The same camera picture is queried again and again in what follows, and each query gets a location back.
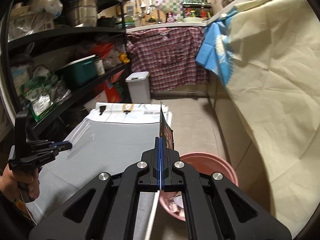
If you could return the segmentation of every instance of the metal screw head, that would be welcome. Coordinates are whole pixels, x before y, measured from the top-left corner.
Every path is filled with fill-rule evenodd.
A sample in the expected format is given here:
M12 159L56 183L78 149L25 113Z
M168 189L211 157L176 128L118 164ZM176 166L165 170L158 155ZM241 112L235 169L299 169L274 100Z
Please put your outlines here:
M221 180L223 178L223 175L220 172L215 172L214 174L212 174L212 177L215 180Z
M140 168L140 169L143 169L147 166L147 163L146 162L138 162L137 163L137 167Z
M107 179L109 178L109 174L108 174L108 173L105 173L105 172L100 173L99 176L98 176L98 178L99 178L100 180L107 180Z
M181 161L175 162L174 166L176 166L177 168L183 168L184 167L184 163Z

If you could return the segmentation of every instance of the white string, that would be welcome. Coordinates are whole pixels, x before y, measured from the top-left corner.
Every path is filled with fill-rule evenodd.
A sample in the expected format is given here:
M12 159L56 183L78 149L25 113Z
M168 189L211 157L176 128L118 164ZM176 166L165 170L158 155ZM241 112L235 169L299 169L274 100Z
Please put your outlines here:
M26 206L26 203L25 203L25 201L24 201L24 199L23 199L23 196L22 196L22 193L21 193L20 188L19 188L19 192L20 192L20 197L21 197L22 201L24 202L24 205ZM29 211L29 209L28 209L27 206L26 206L26 209L27 209L27 212L28 212L31 220L34 222L35 225L37 225L37 222L33 219L33 216L32 216L32 214L30 213L30 211Z

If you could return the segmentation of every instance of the white bowl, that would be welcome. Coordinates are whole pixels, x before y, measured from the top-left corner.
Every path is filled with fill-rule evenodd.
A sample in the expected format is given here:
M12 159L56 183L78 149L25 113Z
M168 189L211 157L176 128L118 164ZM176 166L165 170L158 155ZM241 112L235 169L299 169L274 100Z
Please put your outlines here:
M198 17L186 17L183 19L183 22L185 23L201 23L203 20Z

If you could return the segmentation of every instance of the white trash bin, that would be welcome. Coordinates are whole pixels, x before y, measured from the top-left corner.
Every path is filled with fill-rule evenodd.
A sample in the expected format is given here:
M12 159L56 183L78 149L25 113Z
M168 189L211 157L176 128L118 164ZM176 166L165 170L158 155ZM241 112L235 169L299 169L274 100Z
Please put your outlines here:
M149 72L132 73L125 79L128 83L132 103L150 104Z

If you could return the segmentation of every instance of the human hand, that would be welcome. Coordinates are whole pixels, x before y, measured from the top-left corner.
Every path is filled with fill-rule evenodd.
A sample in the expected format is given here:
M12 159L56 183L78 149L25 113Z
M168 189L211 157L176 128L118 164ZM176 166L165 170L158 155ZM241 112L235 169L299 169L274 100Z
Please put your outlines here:
M28 184L30 198L39 197L38 169L35 169L31 175L23 171L11 171L8 165L5 167L3 175L0 177L0 191L11 202L20 199L18 182Z

